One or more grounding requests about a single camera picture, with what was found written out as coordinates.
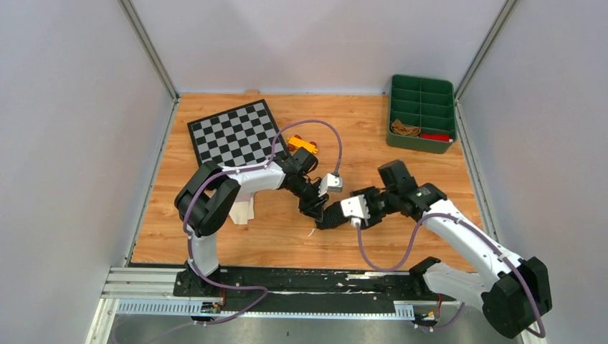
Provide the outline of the black pinstriped underwear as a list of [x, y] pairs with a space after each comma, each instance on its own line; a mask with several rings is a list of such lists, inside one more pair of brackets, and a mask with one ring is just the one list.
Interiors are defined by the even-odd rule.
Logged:
[[324, 209], [323, 217], [315, 221], [315, 227], [320, 230], [335, 229], [349, 221], [350, 219], [343, 213], [341, 202], [336, 201]]

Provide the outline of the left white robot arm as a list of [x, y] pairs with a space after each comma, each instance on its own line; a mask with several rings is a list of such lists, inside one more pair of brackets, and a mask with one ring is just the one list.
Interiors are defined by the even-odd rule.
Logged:
[[317, 165], [318, 159], [301, 148], [254, 165], [221, 167], [209, 161], [199, 167], [178, 193], [174, 206], [187, 237], [186, 263], [194, 273], [191, 284], [200, 295], [210, 296], [219, 289], [217, 232], [241, 197], [285, 189], [298, 198], [301, 214], [323, 218], [328, 193], [322, 180], [308, 176]]

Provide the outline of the brown underwear white waistband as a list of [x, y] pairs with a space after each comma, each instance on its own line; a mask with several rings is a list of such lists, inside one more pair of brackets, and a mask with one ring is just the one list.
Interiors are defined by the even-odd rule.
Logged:
[[419, 137], [422, 133], [420, 127], [406, 125], [401, 120], [397, 119], [390, 124], [390, 131], [395, 135]]

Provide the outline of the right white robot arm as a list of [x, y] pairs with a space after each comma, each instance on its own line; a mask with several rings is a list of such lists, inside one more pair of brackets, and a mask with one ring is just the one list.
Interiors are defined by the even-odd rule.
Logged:
[[552, 305], [547, 266], [537, 257], [522, 258], [499, 244], [474, 225], [447, 195], [431, 183], [418, 185], [401, 160], [378, 169], [383, 188], [352, 191], [340, 201], [342, 214], [362, 231], [379, 224], [385, 216], [399, 213], [416, 221], [402, 259], [391, 271], [404, 265], [421, 227], [446, 241], [473, 267], [473, 272], [455, 269], [432, 257], [415, 266], [418, 274], [409, 280], [411, 293], [419, 299], [432, 294], [447, 295], [481, 311], [488, 323], [506, 338], [527, 331], [546, 337], [542, 317]]

